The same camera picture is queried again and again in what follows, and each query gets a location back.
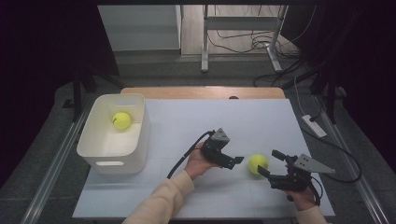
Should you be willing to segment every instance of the wall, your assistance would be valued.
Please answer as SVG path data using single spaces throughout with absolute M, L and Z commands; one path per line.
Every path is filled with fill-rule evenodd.
M 180 49 L 180 6 L 99 6 L 113 51 Z

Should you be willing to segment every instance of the black cable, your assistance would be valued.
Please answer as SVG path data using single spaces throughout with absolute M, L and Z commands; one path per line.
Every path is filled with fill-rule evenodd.
M 235 52 L 235 53 L 248 53 L 248 52 L 251 52 L 251 51 L 255 50 L 254 48 L 252 48 L 252 49 L 248 49 L 248 50 L 244 50 L 244 51 L 238 51 L 238 50 L 234 50 L 234 49 L 229 49 L 229 48 L 224 47 L 224 46 L 221 46 L 221 45 L 216 45 L 216 44 L 214 44 L 214 43 L 212 42 L 212 40 L 210 39 L 209 34 L 207 34 L 207 39 L 209 40 L 209 42 L 210 42 L 213 46 L 218 47 L 218 48 L 222 48 L 222 49 L 227 49 L 227 50 L 230 50 L 230 51 Z
M 286 44 L 280 44 L 279 41 L 276 41 L 278 46 L 275 45 L 274 50 L 276 51 L 276 55 L 279 56 L 280 58 L 283 59 L 299 59 L 301 57 L 304 57 L 303 54 L 301 53 L 284 53 L 282 50 L 282 46 Z
M 287 69 L 285 69 L 285 70 L 283 70 L 283 72 L 281 72 L 281 73 L 276 73 L 276 74 L 272 74 L 272 75 L 262 75 L 262 76 L 259 76 L 259 77 L 255 77 L 254 79 L 253 79 L 253 86 L 254 87 L 258 87 L 257 86 L 257 84 L 256 84 L 256 82 L 259 80 L 259 79 L 262 79 L 262 78 L 264 78 L 264 77 L 269 77 L 269 76 L 276 76 L 276 78 L 275 79 L 273 79 L 271 82 L 271 87 L 273 87 L 274 86 L 274 84 L 278 81 L 278 80 L 280 80 L 284 75 L 286 75 L 286 74 L 288 74 L 288 73 L 291 73 L 291 72 L 294 72 L 295 70 L 297 70 L 303 63 L 305 63 L 305 59 L 303 59 L 303 58 L 301 58 L 301 59 L 299 59 L 299 60 L 297 60 L 296 62 L 294 62 L 291 66 L 289 66 Z
M 333 143 L 330 143 L 330 142 L 327 142 L 327 141 L 325 141 L 325 140 L 323 140 L 323 139 L 320 139 L 320 138 L 315 137 L 312 133 L 309 133 L 308 131 L 306 131 L 306 130 L 304 130 L 304 129 L 301 129 L 301 130 L 302 130 L 303 132 L 305 132 L 306 134 L 308 134 L 309 136 L 311 136 L 311 137 L 313 137 L 313 138 L 319 140 L 321 143 L 326 144 L 326 145 L 331 146 L 331 147 L 336 147 L 337 149 L 339 149 L 339 150 L 341 150 L 342 152 L 344 152 L 345 154 L 347 154 L 347 155 L 355 162 L 355 164 L 358 166 L 358 169 L 359 169 L 358 176 L 357 176 L 356 178 L 354 178 L 354 179 L 351 179 L 351 180 L 337 179 L 337 178 L 335 178 L 335 177 L 333 177 L 333 176 L 324 174 L 325 176 L 327 176 L 328 178 L 330 178 L 330 179 L 332 179 L 332 180 L 334 180 L 334 181 L 341 182 L 341 183 L 346 183 L 346 184 L 355 183 L 355 182 L 357 182 L 358 180 L 361 179 L 361 165 L 359 164 L 358 160 L 356 160 L 356 158 L 353 157 L 352 154 L 350 154 L 350 153 L 349 153 L 348 151 L 346 151 L 345 149 L 343 149 L 343 148 L 341 148 L 341 147 L 339 147 L 339 146 L 337 146 L 337 145 L 335 145 L 335 144 L 333 144 Z
M 198 140 L 190 147 L 190 149 L 186 153 L 184 153 L 183 157 L 181 157 L 180 160 L 176 163 L 176 165 L 172 168 L 172 170 L 171 170 L 171 172 L 169 172 L 167 178 L 170 179 L 172 177 L 173 173 L 180 166 L 180 164 L 183 163 L 183 161 L 186 160 L 186 158 L 190 156 L 190 154 L 192 153 L 193 150 L 195 150 L 196 145 L 199 143 L 199 141 L 201 141 L 201 139 L 203 139 L 207 134 L 213 134 L 213 133 L 214 133 L 214 131 L 210 131 L 210 132 L 206 132 L 206 133 L 202 134 L 202 136 L 198 138 Z
M 271 15 L 274 16 L 274 13 L 271 10 L 271 6 L 268 6 L 268 10 L 270 11 Z
M 321 197 L 323 196 L 323 187 L 321 186 L 321 184 L 319 183 L 319 181 L 316 179 L 316 178 L 314 178 L 313 176 L 311 176 L 315 181 L 317 181 L 317 183 L 319 184 L 319 186 L 320 186 L 320 196 L 319 196 L 319 198 L 321 199 Z
M 268 41 L 268 40 L 257 40 L 257 38 L 260 38 L 260 37 L 265 37 L 265 38 L 272 39 L 271 36 L 269 36 L 269 35 L 257 35 L 255 37 L 253 37 L 253 35 L 255 35 L 255 34 L 253 34 L 253 31 L 252 31 L 251 34 L 250 34 L 251 47 L 252 48 L 254 48 L 254 49 L 266 49 L 266 48 L 269 47 L 269 44 L 271 44 L 271 42 Z
M 309 183 L 308 183 L 308 187 L 311 188 L 312 192 L 313 192 L 314 195 L 315 195 L 315 204 L 316 204 L 317 206 L 320 206 L 320 199 L 321 199 L 321 197 L 319 196 L 317 189 L 315 189 L 314 184 L 312 184 L 312 182 L 309 182 Z
M 339 34 L 339 30 L 340 30 L 342 27 L 343 27 L 343 24 L 342 24 L 342 23 L 341 23 L 341 24 L 337 24 L 337 26 L 335 26 L 335 27 L 333 28 L 332 32 L 331 32 L 330 34 L 328 34 L 328 35 L 326 36 L 326 38 L 325 38 L 322 42 L 320 42 L 319 44 L 317 44 L 316 46 L 314 46 L 314 47 L 313 47 L 311 50 L 309 50 L 308 52 L 302 52 L 302 53 L 300 53 L 299 56 L 300 56 L 300 57 L 307 57 L 307 56 L 309 56 L 310 54 L 315 53 L 315 52 L 318 52 L 318 51 L 321 50 L 322 48 L 326 47 L 327 42 L 329 42 L 330 40 L 334 40 L 334 35 L 338 35 L 338 34 Z M 288 54 L 285 54 L 285 53 L 282 52 L 282 46 L 283 46 L 283 45 L 286 45 L 286 44 L 288 44 L 288 43 L 283 44 L 283 45 L 281 45 L 280 43 L 278 43 L 278 44 L 279 44 L 278 47 L 279 47 L 279 51 L 280 51 L 280 52 L 277 50 L 277 48 L 275 48 L 276 53 L 277 53 L 278 55 L 280 55 L 281 57 L 282 57 L 282 56 L 285 56 L 286 58 L 289 58 L 289 56 L 291 56 L 291 58 L 292 58 L 292 57 L 297 57 L 296 55 L 293 55 L 293 54 L 288 55 Z
M 317 119 L 318 117 L 320 117 L 322 107 L 323 107 L 323 104 L 320 104 L 319 112 L 318 112 L 314 117 L 311 117 L 311 118 L 309 119 L 309 121 L 314 122 L 315 119 Z
M 259 13 L 257 14 L 257 16 L 260 16 L 260 12 L 262 12 L 262 5 L 260 5 Z
M 244 13 L 244 16 L 248 14 L 248 10 L 250 9 L 250 5 L 247 6 L 247 11 Z
M 332 40 L 333 36 L 337 34 L 337 31 L 340 29 L 340 27 L 341 27 L 341 25 L 338 25 L 337 27 L 335 27 L 335 28 L 332 30 L 332 32 L 326 37 L 326 39 L 325 39 L 323 42 L 321 42 L 319 45 L 315 46 L 315 47 L 314 47 L 313 49 L 311 49 L 310 51 L 308 51 L 308 52 L 302 54 L 302 55 L 301 55 L 302 57 L 300 57 L 299 60 L 304 59 L 304 61 L 306 61 L 306 58 L 307 58 L 310 54 L 315 53 L 315 52 L 317 52 L 318 50 L 321 50 L 322 48 L 326 47 L 325 44 L 326 44 L 328 41 Z M 317 66 L 315 66 L 314 68 L 312 68 L 312 70 L 319 69 L 320 67 L 324 66 L 325 63 L 326 63 L 326 59 L 325 59 L 322 63 L 320 63 L 319 65 L 317 65 Z M 280 75 L 279 75 L 278 77 L 276 77 L 276 78 L 273 80 L 273 82 L 271 83 L 271 87 L 273 87 L 274 84 L 275 84 L 278 80 L 280 80 L 284 75 L 286 75 L 286 74 L 288 74 L 288 73 L 291 73 L 291 72 L 295 71 L 298 67 L 301 66 L 301 65 L 299 64 L 296 68 L 290 70 L 294 65 L 295 65 L 295 64 L 292 64 L 288 69 L 286 69 L 286 70 L 284 70 L 282 73 L 280 73 Z M 263 75 L 263 76 L 255 77 L 255 78 L 253 79 L 253 86 L 254 86 L 254 87 L 257 87 L 256 82 L 257 82 L 259 79 L 263 78 L 263 77 L 268 77 L 268 75 Z
M 218 32 L 218 36 L 221 37 L 221 38 L 224 38 L 224 39 L 240 37 L 240 36 L 245 36 L 245 35 L 252 35 L 251 33 L 249 33 L 249 34 L 243 34 L 243 35 L 226 35 L 226 36 L 223 36 L 223 35 L 219 34 L 219 30 L 217 30 L 217 32 Z M 271 32 L 270 31 L 263 31 L 263 32 L 254 33 L 254 35 L 262 35 L 262 34 L 268 34 L 268 33 L 271 33 Z

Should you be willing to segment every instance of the white board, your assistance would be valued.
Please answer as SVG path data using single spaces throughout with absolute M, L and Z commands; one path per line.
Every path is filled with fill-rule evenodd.
M 91 169 L 73 217 L 128 217 L 203 133 L 218 128 L 230 138 L 222 152 L 245 159 L 232 170 L 213 168 L 195 179 L 196 190 L 185 198 L 175 218 L 295 215 L 286 194 L 271 189 L 268 180 L 251 174 L 247 165 L 251 155 L 261 153 L 269 161 L 271 174 L 285 175 L 286 163 L 271 156 L 273 149 L 310 156 L 289 100 L 147 100 L 147 107 L 151 126 L 145 168 L 136 175 L 100 175 Z M 317 174 L 313 177 L 321 183 Z M 326 192 L 320 209 L 324 216 L 334 216 Z

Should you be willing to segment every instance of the box handle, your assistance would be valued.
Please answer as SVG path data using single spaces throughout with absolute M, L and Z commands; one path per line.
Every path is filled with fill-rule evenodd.
M 100 166 L 110 166 L 110 165 L 123 165 L 122 161 L 97 161 L 97 165 Z
M 117 101 L 116 106 L 133 106 L 137 105 L 136 101 Z

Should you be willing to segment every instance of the person's arm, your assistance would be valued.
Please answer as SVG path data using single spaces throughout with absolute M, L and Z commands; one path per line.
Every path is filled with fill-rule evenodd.
M 299 224 L 327 224 L 319 207 L 315 204 L 314 193 L 310 188 L 302 192 L 285 190 L 293 200 L 298 210 L 296 218 Z
M 139 204 L 124 221 L 124 224 L 168 223 L 180 210 L 183 198 L 194 190 L 192 180 L 211 167 L 201 153 L 202 143 L 190 154 L 186 167 L 171 179 L 165 179 L 148 198 Z

